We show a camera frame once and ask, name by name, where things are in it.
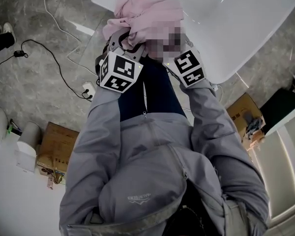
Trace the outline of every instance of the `gray tile floor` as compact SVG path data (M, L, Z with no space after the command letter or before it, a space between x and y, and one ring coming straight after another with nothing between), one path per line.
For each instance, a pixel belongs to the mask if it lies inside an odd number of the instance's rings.
M80 39L80 47L70 55L75 62L94 69L95 58L105 44L102 29L113 14L90 0L47 0L47 7L60 27ZM0 0L0 23L10 22L18 38L17 43L0 52L0 62L11 56L20 44L29 38L44 43L56 55L65 79L77 92L82 84L95 82L96 77L71 63L66 55L78 42L58 30L45 12L43 0ZM83 26L86 33L79 30ZM80 130L86 121L89 102L77 98L63 83L58 67L42 47L26 43L24 50L29 58L10 59L0 67L0 106L9 118L21 127L34 121L42 128L48 121ZM295 9L273 37L228 81L221 84L224 90L222 104L230 106L245 91L258 106L262 106L280 87L289 87L295 72ZM174 89L192 120L188 98Z

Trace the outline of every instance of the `jacket sleeve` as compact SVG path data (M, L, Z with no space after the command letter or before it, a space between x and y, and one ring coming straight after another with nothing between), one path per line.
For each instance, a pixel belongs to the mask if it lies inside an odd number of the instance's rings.
M249 216L260 221L250 226L255 228L252 234L263 234L268 217L268 196L232 119L215 97L208 80L189 88L180 87L189 96L195 117L191 136L194 150L205 155L217 170L223 198L244 204Z
M88 119L72 151L60 204L59 227L81 224L94 207L103 186L116 172L120 154L120 94L98 87Z

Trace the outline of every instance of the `pink cloth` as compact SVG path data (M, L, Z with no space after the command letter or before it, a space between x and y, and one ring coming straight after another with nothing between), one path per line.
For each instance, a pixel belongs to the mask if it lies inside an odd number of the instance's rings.
M131 28L128 39L122 43L125 49L132 49L148 39L166 39L183 20L178 0L117 0L114 14L116 19L108 20L103 34L108 40L121 28Z

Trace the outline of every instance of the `brown box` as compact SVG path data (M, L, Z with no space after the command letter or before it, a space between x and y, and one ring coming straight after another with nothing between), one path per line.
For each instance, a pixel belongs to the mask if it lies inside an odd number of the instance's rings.
M246 128L248 127L248 123L243 117L246 112L250 112L253 118L261 117L263 120L262 127L265 125L265 120L260 109L257 107L256 103L252 100L249 94L244 93L233 105L227 109L227 113L235 123L237 131L241 137L241 141L243 140L246 133Z
M55 180L64 176L78 132L49 122L37 156L42 175L54 175Z

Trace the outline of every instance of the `gray jacket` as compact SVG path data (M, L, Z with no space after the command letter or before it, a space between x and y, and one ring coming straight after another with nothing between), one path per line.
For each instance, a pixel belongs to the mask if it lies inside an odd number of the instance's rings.
M120 122L120 93L98 87L68 166L63 235L161 236L187 178L220 235L266 231L265 186L231 118L207 80L181 89L194 127L174 113Z

